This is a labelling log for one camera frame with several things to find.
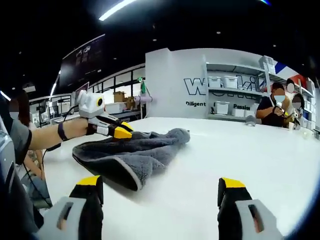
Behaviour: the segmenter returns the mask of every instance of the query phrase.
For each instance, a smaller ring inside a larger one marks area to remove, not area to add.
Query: microfiber towel
[[[181,128],[167,134],[134,131],[130,140],[107,138],[80,144],[72,155],[94,174],[138,191],[150,176],[163,172],[189,140],[189,131]]]

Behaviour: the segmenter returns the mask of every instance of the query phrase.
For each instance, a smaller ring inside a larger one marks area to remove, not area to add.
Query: black wristband
[[[66,137],[65,131],[64,131],[64,123],[60,122],[58,125],[58,134],[59,137],[63,140],[63,141],[68,141],[69,139]]]

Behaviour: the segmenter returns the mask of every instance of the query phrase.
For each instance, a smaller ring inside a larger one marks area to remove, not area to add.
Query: tabletop surface
[[[251,197],[276,216],[283,235],[306,213],[320,175],[320,141],[265,125],[240,122],[150,117],[130,123],[135,131],[165,134],[190,131],[190,142],[163,174],[151,177],[139,192],[103,185],[102,239],[214,240],[218,180],[242,181]],[[94,134],[72,139],[44,157],[52,203],[68,196],[75,184],[92,174],[72,157],[74,146],[98,141]]]

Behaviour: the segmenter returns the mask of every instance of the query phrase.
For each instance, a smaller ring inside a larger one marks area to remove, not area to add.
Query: white shelving unit
[[[246,66],[246,65],[239,65],[239,64],[229,64],[229,63],[210,63],[206,62],[206,57],[203,56],[203,72],[205,79],[208,79],[208,71],[211,72],[225,72],[225,73],[234,73],[234,74],[243,74],[243,75],[250,75],[255,76],[257,79],[264,79],[265,86],[267,88],[267,92],[258,92],[253,90],[243,90],[243,89],[236,89],[236,88],[223,88],[223,87],[209,87],[207,84],[207,97],[206,102],[209,102],[209,93],[210,92],[220,92],[220,93],[234,93],[234,94],[241,94],[246,96],[257,96],[263,97],[263,96],[270,96],[271,94],[271,82],[275,83],[281,83],[284,86],[287,84],[287,79],[283,79],[276,74],[270,73],[268,71],[268,67],[266,64],[264,64],[264,68],[259,67],[253,67],[253,66]],[[303,96],[309,98],[314,98],[311,92],[309,92],[307,89],[301,86],[301,83],[299,84],[294,83],[294,90],[296,92],[301,93]],[[207,104],[207,113],[209,119],[216,119],[216,120],[226,120],[226,121],[237,121],[237,122],[243,122],[244,118],[242,117],[235,117],[232,115],[219,115],[219,114],[209,114],[210,113],[210,106]],[[315,114],[311,112],[308,109],[304,109],[309,115]]]

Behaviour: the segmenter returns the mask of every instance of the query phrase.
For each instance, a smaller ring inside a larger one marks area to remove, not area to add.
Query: black strap
[[[65,131],[64,131],[64,123],[60,122],[58,125],[58,134],[59,137],[63,140],[63,141],[68,141],[69,139],[66,137]]]

